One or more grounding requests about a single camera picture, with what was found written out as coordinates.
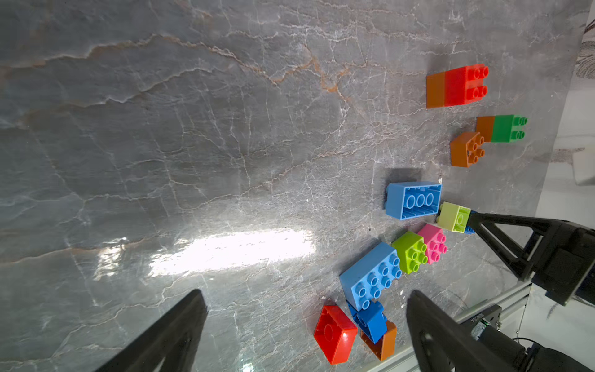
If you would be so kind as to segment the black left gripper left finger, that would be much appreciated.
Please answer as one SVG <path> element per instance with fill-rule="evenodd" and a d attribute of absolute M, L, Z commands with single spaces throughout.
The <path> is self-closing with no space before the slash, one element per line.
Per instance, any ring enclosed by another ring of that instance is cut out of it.
<path fill-rule="evenodd" d="M 209 314 L 200 290 L 190 291 L 100 371 L 190 371 Z"/>

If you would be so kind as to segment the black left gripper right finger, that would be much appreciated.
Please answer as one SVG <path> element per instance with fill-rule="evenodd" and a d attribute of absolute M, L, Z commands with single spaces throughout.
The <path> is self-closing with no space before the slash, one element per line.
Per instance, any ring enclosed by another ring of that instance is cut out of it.
<path fill-rule="evenodd" d="M 406 318 L 421 371 L 513 370 L 421 291 L 409 296 Z"/>

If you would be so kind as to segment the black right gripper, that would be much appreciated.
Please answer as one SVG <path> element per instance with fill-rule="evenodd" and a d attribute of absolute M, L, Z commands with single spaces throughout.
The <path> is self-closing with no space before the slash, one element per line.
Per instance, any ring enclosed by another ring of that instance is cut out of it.
<path fill-rule="evenodd" d="M 544 249 L 532 282 L 545 289 L 546 296 L 562 306 L 573 296 L 594 303 L 594 230 L 559 219 L 521 215 L 472 213 L 469 226 L 488 245 L 519 281 L 529 281 L 533 273 L 531 249 L 505 232 L 501 225 L 529 227 L 545 232 Z"/>

